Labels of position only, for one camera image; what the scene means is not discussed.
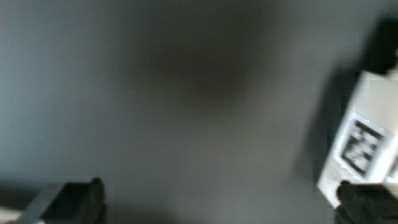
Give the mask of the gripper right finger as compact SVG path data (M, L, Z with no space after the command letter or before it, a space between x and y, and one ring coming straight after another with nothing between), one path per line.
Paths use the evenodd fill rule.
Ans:
M382 184L343 181L336 197L335 224L398 224L398 198Z

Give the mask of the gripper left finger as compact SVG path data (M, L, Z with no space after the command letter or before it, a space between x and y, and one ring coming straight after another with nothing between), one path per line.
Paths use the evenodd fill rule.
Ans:
M16 224L107 224L102 179L52 184L22 212Z

